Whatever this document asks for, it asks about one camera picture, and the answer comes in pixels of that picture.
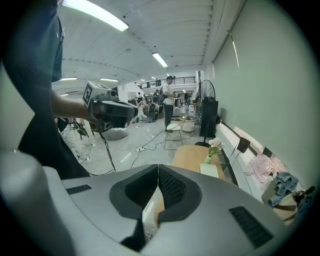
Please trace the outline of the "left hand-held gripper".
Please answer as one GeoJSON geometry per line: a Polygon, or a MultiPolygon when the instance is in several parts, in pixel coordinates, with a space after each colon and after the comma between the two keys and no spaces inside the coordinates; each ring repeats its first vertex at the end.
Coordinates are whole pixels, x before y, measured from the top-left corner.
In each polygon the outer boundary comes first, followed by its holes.
{"type": "Polygon", "coordinates": [[[82,100],[89,117],[95,122],[98,133],[106,132],[111,126],[113,128],[125,128],[130,124],[132,118],[138,115],[137,106],[128,102],[117,101],[116,91],[99,82],[87,82],[82,100]],[[111,121],[103,119],[103,115],[106,113],[103,105],[108,102],[112,102],[109,113],[111,121]]]}

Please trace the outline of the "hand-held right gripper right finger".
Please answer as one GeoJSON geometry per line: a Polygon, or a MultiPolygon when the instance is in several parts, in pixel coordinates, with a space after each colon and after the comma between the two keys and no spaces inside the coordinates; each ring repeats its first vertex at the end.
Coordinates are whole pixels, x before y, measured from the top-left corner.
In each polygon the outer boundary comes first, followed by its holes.
{"type": "Polygon", "coordinates": [[[164,211],[145,256],[269,256],[287,227],[266,205],[222,179],[161,164],[164,211]]]}

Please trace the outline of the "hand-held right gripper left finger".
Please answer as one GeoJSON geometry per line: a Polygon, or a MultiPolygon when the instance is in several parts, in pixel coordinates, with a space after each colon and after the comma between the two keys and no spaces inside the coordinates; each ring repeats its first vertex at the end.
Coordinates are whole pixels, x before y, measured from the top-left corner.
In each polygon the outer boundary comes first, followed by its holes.
{"type": "Polygon", "coordinates": [[[61,180],[45,167],[48,189],[75,256],[134,256],[146,246],[143,210],[158,186],[158,165],[61,180]]]}

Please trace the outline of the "person's left forearm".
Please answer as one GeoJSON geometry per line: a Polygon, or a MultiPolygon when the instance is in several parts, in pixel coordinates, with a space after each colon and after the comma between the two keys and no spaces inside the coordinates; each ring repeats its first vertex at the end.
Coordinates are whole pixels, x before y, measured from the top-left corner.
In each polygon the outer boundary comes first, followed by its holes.
{"type": "Polygon", "coordinates": [[[92,127],[96,126],[96,121],[90,117],[84,103],[65,98],[53,90],[50,93],[50,100],[52,113],[55,117],[84,119],[87,120],[92,127]]]}

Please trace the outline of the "white flat box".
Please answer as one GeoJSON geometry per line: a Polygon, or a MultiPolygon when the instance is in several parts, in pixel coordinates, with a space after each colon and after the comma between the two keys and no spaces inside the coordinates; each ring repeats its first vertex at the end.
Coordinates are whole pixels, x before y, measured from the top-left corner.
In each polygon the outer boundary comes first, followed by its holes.
{"type": "Polygon", "coordinates": [[[201,174],[214,177],[214,178],[219,178],[218,174],[218,168],[215,164],[205,164],[202,163],[200,165],[200,171],[201,174]]]}

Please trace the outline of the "grey beanbag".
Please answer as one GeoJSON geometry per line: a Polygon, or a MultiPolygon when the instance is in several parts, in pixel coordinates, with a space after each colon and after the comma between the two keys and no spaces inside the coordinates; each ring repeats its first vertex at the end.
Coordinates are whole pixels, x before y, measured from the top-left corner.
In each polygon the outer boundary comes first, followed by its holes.
{"type": "Polygon", "coordinates": [[[117,141],[128,136],[128,131],[125,128],[111,128],[102,133],[107,141],[117,141]]]}

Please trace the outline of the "black balcony railing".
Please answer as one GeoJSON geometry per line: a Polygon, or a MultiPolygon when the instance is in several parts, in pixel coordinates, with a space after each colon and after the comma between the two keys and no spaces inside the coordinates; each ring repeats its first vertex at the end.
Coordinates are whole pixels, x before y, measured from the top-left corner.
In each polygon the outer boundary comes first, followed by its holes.
{"type": "MultiPolygon", "coordinates": [[[[156,79],[147,82],[134,82],[136,86],[140,89],[149,89],[154,87],[161,87],[166,82],[166,79],[156,79]]],[[[176,77],[173,79],[172,85],[191,85],[196,84],[196,77],[195,76],[183,76],[183,77],[176,77]]]]}

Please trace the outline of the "round beige side table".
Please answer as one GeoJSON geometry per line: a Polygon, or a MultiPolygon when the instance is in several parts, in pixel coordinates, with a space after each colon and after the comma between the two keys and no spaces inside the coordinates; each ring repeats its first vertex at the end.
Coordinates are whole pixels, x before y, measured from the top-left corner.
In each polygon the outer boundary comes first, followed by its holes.
{"type": "Polygon", "coordinates": [[[181,118],[182,121],[182,131],[187,132],[187,133],[193,133],[194,132],[194,127],[195,127],[195,119],[189,117],[189,116],[184,116],[181,118]]]}

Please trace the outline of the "oval wooden coffee table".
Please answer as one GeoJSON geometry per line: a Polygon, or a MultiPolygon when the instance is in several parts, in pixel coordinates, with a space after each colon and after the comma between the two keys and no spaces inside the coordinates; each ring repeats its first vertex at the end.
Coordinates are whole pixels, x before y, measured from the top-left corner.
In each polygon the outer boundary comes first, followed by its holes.
{"type": "MultiPolygon", "coordinates": [[[[208,155],[208,148],[197,145],[184,145],[177,149],[171,166],[200,173],[200,165],[205,163],[208,155]]],[[[211,159],[211,165],[216,165],[219,179],[226,181],[218,155],[211,159]]]]}

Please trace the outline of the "vase of pink flowers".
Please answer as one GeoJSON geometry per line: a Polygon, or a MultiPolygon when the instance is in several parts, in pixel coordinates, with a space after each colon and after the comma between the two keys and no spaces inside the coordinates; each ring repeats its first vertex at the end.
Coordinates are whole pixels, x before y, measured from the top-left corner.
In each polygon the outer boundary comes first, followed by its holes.
{"type": "Polygon", "coordinates": [[[208,144],[208,155],[204,161],[205,164],[210,164],[212,157],[220,153],[221,150],[224,148],[224,144],[217,137],[209,140],[208,144]]]}

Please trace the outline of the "blue denim garment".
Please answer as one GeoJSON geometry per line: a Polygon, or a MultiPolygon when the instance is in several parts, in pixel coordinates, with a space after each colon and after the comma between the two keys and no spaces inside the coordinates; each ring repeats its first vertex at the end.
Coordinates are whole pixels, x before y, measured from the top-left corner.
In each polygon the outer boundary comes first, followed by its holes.
{"type": "Polygon", "coordinates": [[[271,208],[277,206],[285,196],[297,188],[298,182],[298,179],[289,172],[277,172],[270,184],[272,193],[267,204],[271,208]]]}

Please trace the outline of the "small black device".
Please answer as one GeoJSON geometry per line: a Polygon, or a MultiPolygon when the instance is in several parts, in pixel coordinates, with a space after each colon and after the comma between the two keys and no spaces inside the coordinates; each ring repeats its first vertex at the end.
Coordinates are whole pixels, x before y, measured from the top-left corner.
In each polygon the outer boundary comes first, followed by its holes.
{"type": "Polygon", "coordinates": [[[245,153],[247,151],[247,149],[249,148],[250,144],[251,144],[251,142],[249,140],[247,140],[244,137],[240,137],[236,149],[241,153],[245,153]]]}

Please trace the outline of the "black round lamp base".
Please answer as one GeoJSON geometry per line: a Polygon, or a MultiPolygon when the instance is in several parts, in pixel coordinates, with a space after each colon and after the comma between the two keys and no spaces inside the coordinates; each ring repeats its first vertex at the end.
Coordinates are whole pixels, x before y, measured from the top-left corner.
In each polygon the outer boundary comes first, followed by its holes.
{"type": "Polygon", "coordinates": [[[199,136],[202,137],[203,140],[197,142],[195,145],[208,148],[210,145],[207,140],[216,138],[219,105],[215,87],[210,80],[205,79],[201,82],[199,86],[199,99],[199,136]]]}

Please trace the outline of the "blue patterned cloth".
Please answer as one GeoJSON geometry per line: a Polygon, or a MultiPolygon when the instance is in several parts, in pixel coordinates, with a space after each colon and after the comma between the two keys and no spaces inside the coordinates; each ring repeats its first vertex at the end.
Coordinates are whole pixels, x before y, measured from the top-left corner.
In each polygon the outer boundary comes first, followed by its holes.
{"type": "Polygon", "coordinates": [[[293,197],[296,202],[296,214],[294,216],[295,221],[303,220],[309,213],[314,204],[316,196],[316,188],[311,186],[307,190],[298,191],[293,197]]]}

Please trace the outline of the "person's black shirt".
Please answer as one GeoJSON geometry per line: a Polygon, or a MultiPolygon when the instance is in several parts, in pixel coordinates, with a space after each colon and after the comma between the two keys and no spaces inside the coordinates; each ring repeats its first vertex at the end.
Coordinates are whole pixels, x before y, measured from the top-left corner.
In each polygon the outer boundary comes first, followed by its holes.
{"type": "Polygon", "coordinates": [[[89,174],[61,138],[52,112],[52,84],[62,78],[64,32],[61,0],[26,0],[4,51],[3,63],[15,88],[34,112],[19,150],[54,168],[61,179],[89,174]]]}

